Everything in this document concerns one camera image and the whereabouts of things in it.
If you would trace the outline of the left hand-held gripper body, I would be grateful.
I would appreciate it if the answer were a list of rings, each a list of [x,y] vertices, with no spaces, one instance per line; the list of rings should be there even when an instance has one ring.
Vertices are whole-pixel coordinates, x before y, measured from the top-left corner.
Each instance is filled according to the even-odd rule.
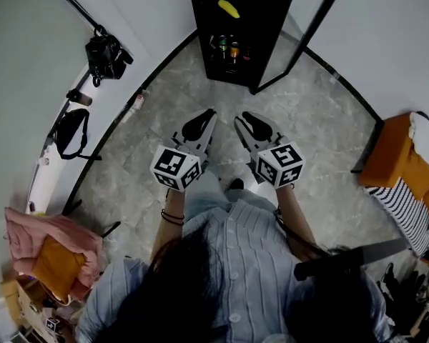
[[[183,192],[204,171],[208,164],[207,146],[198,141],[183,142],[182,131],[175,131],[168,142],[159,145],[149,170],[163,186]]]

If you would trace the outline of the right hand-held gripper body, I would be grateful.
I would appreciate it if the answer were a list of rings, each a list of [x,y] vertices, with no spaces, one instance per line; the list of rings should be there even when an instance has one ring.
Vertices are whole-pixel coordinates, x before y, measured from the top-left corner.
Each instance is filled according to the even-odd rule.
[[[268,183],[274,189],[280,189],[287,185],[294,186],[300,178],[305,165],[305,156],[294,141],[286,136],[278,136],[275,142],[263,144],[259,148],[258,143],[253,144],[250,152],[248,167],[258,184]]]

